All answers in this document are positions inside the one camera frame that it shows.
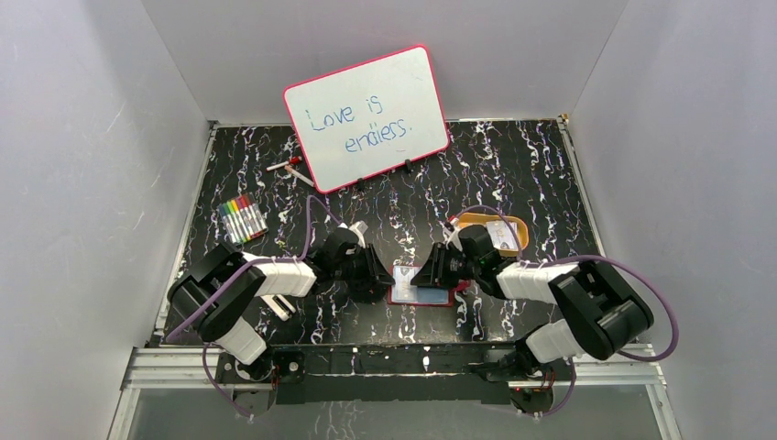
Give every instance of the set of colored markers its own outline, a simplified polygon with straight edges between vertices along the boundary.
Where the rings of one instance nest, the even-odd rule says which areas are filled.
[[[235,244],[246,243],[267,232],[267,222],[254,196],[239,195],[218,207],[226,232]]]

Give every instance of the black and white marble surface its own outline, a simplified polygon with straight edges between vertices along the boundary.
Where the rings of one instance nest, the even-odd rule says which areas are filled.
[[[221,127],[204,175],[181,269],[225,240],[217,206],[240,193],[253,193],[269,231],[245,245],[255,255],[292,256],[305,238],[305,198],[317,194],[349,225],[363,220],[367,242],[387,268],[420,266],[432,242],[442,240],[442,222],[472,204],[493,206],[523,219],[533,261],[596,253],[596,242],[555,120],[453,122],[450,148],[413,162],[404,170],[366,181],[363,192],[348,187],[327,195],[271,164],[301,154],[290,126]],[[304,174],[309,172],[300,167]],[[314,207],[314,237],[323,239],[334,221]],[[244,317],[269,344],[444,344],[511,341],[558,318],[553,306],[501,301],[472,287],[455,296],[453,307],[416,307],[350,300],[342,287],[301,299],[282,322],[254,300]],[[165,330],[181,322],[170,313]],[[178,343],[201,345],[183,334]]]

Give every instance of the whiteboard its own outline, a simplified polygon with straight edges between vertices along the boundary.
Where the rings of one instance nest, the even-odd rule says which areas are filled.
[[[290,85],[283,99],[321,193],[448,147],[423,46]]]

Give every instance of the yellow container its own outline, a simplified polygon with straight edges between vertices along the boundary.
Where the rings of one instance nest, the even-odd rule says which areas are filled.
[[[520,248],[525,249],[529,245],[529,228],[526,226],[525,223],[523,223],[523,220],[519,219],[518,217],[505,215],[505,218],[507,218],[508,221],[518,225],[518,231],[516,232],[518,233],[518,241],[520,242]],[[499,218],[498,215],[464,213],[459,217],[459,227],[464,228],[470,225],[485,226],[487,222],[494,222],[494,221],[501,222],[502,219]],[[501,255],[502,257],[517,257],[518,250],[500,249],[499,255]]]

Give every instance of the red marker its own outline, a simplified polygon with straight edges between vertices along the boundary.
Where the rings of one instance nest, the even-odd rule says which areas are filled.
[[[268,167],[268,172],[273,171],[273,170],[277,170],[278,168],[283,168],[286,165],[296,165],[296,164],[298,164],[300,162],[302,162],[302,156],[295,156],[295,157],[293,157],[293,158],[291,158],[291,159],[289,159],[289,160],[287,160],[285,162],[276,163],[275,165],[270,165]]]

